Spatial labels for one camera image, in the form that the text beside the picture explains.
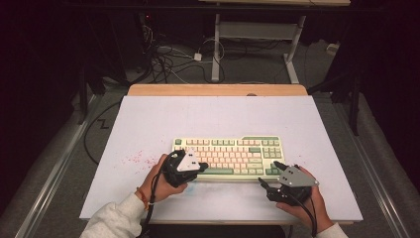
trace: wire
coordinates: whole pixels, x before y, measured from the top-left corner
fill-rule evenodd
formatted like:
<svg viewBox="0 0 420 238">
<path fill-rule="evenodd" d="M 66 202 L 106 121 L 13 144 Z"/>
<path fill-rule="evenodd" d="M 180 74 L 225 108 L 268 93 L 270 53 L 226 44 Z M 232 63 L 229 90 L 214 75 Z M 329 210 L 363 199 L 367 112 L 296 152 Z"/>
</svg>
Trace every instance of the wire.
<svg viewBox="0 0 420 238">
<path fill-rule="evenodd" d="M 158 179 L 160 178 L 160 175 L 163 171 L 163 167 L 165 166 L 169 158 L 172 157 L 174 154 L 175 152 L 171 152 L 169 153 L 169 155 L 166 156 L 166 158 L 164 158 L 164 161 L 161 164 L 160 168 L 158 169 L 157 174 L 152 179 L 152 192 L 151 192 L 151 200 L 149 201 L 149 211 L 148 211 L 148 215 L 146 216 L 145 222 L 142 225 L 142 233 L 140 234 L 139 237 L 142 237 L 144 234 L 149 232 L 148 226 L 149 226 L 149 222 L 151 221 L 152 214 L 154 213 L 156 191 L 158 188 Z"/>
<path fill-rule="evenodd" d="M 311 223 L 312 223 L 312 232 L 311 232 L 311 235 L 312 235 L 312 237 L 315 237 L 316 236 L 316 233 L 317 233 L 317 221 L 316 221 L 316 218 L 314 218 L 314 216 L 311 214 L 311 212 L 308 210 L 308 208 L 304 204 L 302 204 L 302 202 L 300 202 L 298 199 L 296 199 L 296 197 L 294 197 L 292 194 L 287 194 L 287 196 L 289 196 L 290 198 L 292 198 L 293 201 L 295 201 L 299 206 L 301 206 L 303 208 L 303 210 L 306 212 L 306 214 L 308 214 L 309 218 L 311 219 Z M 314 215 L 316 217 L 315 207 L 313 205 L 312 205 L 312 207 L 314 208 Z"/>
<path fill-rule="evenodd" d="M 281 70 L 278 71 L 278 73 L 274 76 L 274 84 L 277 84 L 277 80 L 275 80 L 275 77 L 280 75 L 285 69 L 287 69 L 287 66 L 291 63 L 291 61 L 286 62 L 285 65 L 281 68 Z"/>
<path fill-rule="evenodd" d="M 239 39 L 238 41 L 234 41 L 228 38 L 222 38 L 220 39 L 220 41 L 223 43 L 224 50 L 225 50 L 225 59 L 228 60 L 240 60 L 244 57 L 247 56 L 248 53 L 255 53 L 255 52 L 260 52 L 262 50 L 272 50 L 274 48 L 276 48 L 278 46 L 278 44 L 280 44 L 282 41 L 281 40 L 269 40 L 269 41 L 245 41 L 243 39 Z M 241 48 L 232 48 L 232 47 L 228 47 L 227 45 L 229 45 L 229 43 L 231 43 L 232 45 L 241 45 Z M 258 46 L 258 44 L 265 44 L 268 43 L 266 46 Z M 240 51 L 242 50 L 242 54 L 238 57 L 232 58 L 232 57 L 228 57 L 228 51 Z"/>
<path fill-rule="evenodd" d="M 154 40 L 154 31 L 152 31 L 152 29 L 146 25 L 143 26 L 144 28 L 146 28 L 148 30 L 148 34 L 146 37 L 146 42 L 149 42 L 149 46 L 146 48 L 146 51 L 152 46 L 152 41 Z"/>
<path fill-rule="evenodd" d="M 293 225 L 289 226 L 289 233 L 287 235 L 287 238 L 291 238 L 291 236 L 293 235 Z"/>
<path fill-rule="evenodd" d="M 318 229 L 318 221 L 317 221 L 317 219 L 316 219 L 316 211 L 315 211 L 314 201 L 312 200 L 312 197 L 309 197 L 309 199 L 311 200 L 312 209 L 313 209 L 313 211 L 314 211 L 315 227 Z"/>
<path fill-rule="evenodd" d="M 183 68 L 183 69 L 180 69 L 180 70 L 178 70 L 178 71 L 173 71 L 173 73 L 176 75 L 178 72 L 181 72 L 181 71 L 183 71 L 183 70 L 185 70 L 185 69 L 187 69 L 187 68 L 190 68 L 190 67 L 199 67 L 199 68 L 201 68 L 201 70 L 202 70 L 202 72 L 203 72 L 203 78 L 204 78 L 204 80 L 205 80 L 206 82 L 209 82 L 209 81 L 207 81 L 207 79 L 206 79 L 206 73 L 205 73 L 204 67 L 202 67 L 202 66 L 200 66 L 200 65 L 190 65 L 190 66 L 187 66 L 187 67 L 185 67 L 185 68 Z"/>
<path fill-rule="evenodd" d="M 120 105 L 121 104 L 121 100 L 119 102 L 115 102 L 111 105 L 109 105 L 105 110 L 103 110 L 97 117 L 95 117 L 95 119 L 93 119 L 93 121 L 90 123 L 90 125 L 87 127 L 86 129 L 86 133 L 84 134 L 83 137 L 83 146 L 84 146 L 84 150 L 86 151 L 87 156 L 89 157 L 89 159 L 95 164 L 95 165 L 99 165 L 99 162 L 96 161 L 92 155 L 90 154 L 87 145 L 86 145 L 86 137 L 87 137 L 87 133 L 89 132 L 90 128 L 92 127 L 93 123 L 95 123 L 99 117 L 101 117 L 105 112 L 107 112 L 109 109 L 111 109 L 112 107 L 116 106 L 116 105 Z"/>
<path fill-rule="evenodd" d="M 178 49 L 175 49 L 175 48 L 172 48 L 172 47 L 157 47 L 157 49 L 159 49 L 159 48 L 163 48 L 163 49 L 170 49 L 170 51 L 169 51 L 168 53 L 164 53 L 163 55 L 168 55 L 168 54 L 169 54 L 169 53 L 171 53 L 172 51 L 176 51 L 176 52 L 182 53 L 182 55 L 169 55 L 169 56 L 192 59 L 192 57 L 191 57 L 191 56 L 189 56 L 187 53 L 185 53 L 185 52 L 183 52 L 183 51 L 181 51 L 181 50 L 178 50 Z"/>
<path fill-rule="evenodd" d="M 203 44 L 202 44 L 202 47 L 204 46 L 204 44 L 206 44 L 210 41 L 218 43 L 220 45 L 220 47 L 222 48 L 222 55 L 219 57 L 219 60 L 221 60 L 223 58 L 223 56 L 225 55 L 225 48 L 223 47 L 222 43 L 220 43 L 219 41 L 211 38 L 211 39 L 207 39 L 206 41 L 204 41 Z"/>
</svg>

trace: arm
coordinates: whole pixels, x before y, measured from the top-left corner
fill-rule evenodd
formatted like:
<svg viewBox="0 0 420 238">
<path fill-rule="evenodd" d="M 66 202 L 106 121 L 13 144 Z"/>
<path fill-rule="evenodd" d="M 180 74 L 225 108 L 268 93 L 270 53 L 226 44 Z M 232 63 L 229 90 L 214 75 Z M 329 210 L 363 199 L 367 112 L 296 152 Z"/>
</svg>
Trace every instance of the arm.
<svg viewBox="0 0 420 238">
<path fill-rule="evenodd" d="M 86 237 L 137 237 L 142 232 L 140 221 L 146 212 L 152 194 L 152 181 L 164 162 L 166 155 L 162 155 L 158 164 L 153 166 L 137 191 L 130 193 L 120 204 L 108 203 L 100 208 L 89 220 L 81 238 Z M 173 194 L 183 192 L 187 184 L 175 188 L 166 182 L 164 176 L 158 180 L 156 202 Z"/>
<path fill-rule="evenodd" d="M 304 173 L 312 176 L 308 171 L 303 168 L 300 168 Z M 324 198 L 319 191 L 318 186 L 312 186 L 312 195 L 311 199 L 306 200 L 304 205 L 308 208 L 308 210 L 314 215 L 314 210 L 316 214 L 317 220 L 317 238 L 341 238 L 347 237 L 347 235 L 343 232 L 340 226 L 336 223 L 334 224 L 327 213 L 327 208 L 325 207 Z M 284 210 L 285 212 L 296 216 L 300 219 L 303 225 L 312 229 L 311 219 L 309 218 L 308 214 L 302 209 L 300 206 L 290 206 L 286 203 L 278 202 L 276 207 L 279 209 Z"/>
</svg>

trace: table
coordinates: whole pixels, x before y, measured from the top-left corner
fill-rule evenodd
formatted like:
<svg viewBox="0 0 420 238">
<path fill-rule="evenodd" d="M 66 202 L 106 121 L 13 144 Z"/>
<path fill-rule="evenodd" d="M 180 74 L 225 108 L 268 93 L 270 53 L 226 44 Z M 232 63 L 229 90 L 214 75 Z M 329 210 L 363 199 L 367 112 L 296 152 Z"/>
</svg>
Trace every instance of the table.
<svg viewBox="0 0 420 238">
<path fill-rule="evenodd" d="M 258 96 L 245 96 L 249 93 Z M 241 110 L 247 108 L 253 113 Z M 253 127 L 256 122 L 262 125 Z M 244 123 L 250 127 L 244 129 Z M 256 133 L 280 135 L 286 162 L 316 175 L 333 220 L 363 220 L 316 105 L 297 84 L 133 85 L 121 104 L 80 218 L 89 219 L 103 204 L 134 191 L 160 155 L 168 153 L 174 137 Z M 295 222 L 295 217 L 266 199 L 258 182 L 196 181 L 183 194 L 159 202 L 151 220 L 154 224 Z"/>
<path fill-rule="evenodd" d="M 303 5 L 316 7 L 349 6 L 350 0 L 200 0 L 214 2 L 218 5 L 225 3 L 268 4 L 268 5 Z M 297 24 L 251 23 L 251 22 L 222 22 L 220 14 L 216 14 L 214 33 L 214 57 L 212 65 L 213 82 L 219 81 L 221 54 L 219 50 L 220 38 L 247 38 L 269 40 L 291 40 L 288 54 L 284 54 L 284 63 L 291 83 L 299 83 L 293 66 L 293 57 L 299 43 L 306 16 L 300 16 Z"/>
</svg>

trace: person's left hand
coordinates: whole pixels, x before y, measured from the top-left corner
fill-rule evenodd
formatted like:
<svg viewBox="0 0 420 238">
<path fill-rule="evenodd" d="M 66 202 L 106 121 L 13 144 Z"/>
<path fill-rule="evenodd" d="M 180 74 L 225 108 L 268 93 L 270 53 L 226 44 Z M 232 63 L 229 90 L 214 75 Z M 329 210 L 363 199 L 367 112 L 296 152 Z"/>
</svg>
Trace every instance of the person's left hand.
<svg viewBox="0 0 420 238">
<path fill-rule="evenodd" d="M 158 161 L 157 165 L 152 167 L 151 171 L 146 176 L 145 181 L 139 187 L 139 189 L 145 194 L 145 197 L 148 201 L 151 200 L 152 182 L 154 180 L 154 176 L 158 174 L 158 170 L 163 164 L 166 156 L 167 155 L 165 154 L 161 155 L 160 160 Z M 172 185 L 167 183 L 166 179 L 164 178 L 164 175 L 160 175 L 160 178 L 158 179 L 158 182 L 157 182 L 157 189 L 155 192 L 155 201 L 161 201 L 161 200 L 166 199 L 170 195 L 182 193 L 187 188 L 187 186 L 188 184 L 184 183 L 184 184 L 181 184 L 179 187 L 173 187 Z M 142 195 L 138 191 L 136 191 L 136 196 L 139 199 L 142 199 Z"/>
</svg>

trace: wrist strap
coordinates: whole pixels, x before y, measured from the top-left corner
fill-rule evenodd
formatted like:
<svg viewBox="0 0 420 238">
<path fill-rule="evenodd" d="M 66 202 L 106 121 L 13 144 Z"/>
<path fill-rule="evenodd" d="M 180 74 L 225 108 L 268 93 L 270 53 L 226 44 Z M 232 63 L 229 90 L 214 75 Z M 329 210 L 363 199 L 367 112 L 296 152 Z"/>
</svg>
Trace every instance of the wrist strap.
<svg viewBox="0 0 420 238">
<path fill-rule="evenodd" d="M 145 205 L 145 210 L 149 210 L 149 202 L 146 199 L 145 194 L 142 192 L 142 190 L 140 189 L 140 187 L 137 187 L 137 191 L 139 192 L 139 194 L 142 196 L 142 202 Z"/>
</svg>

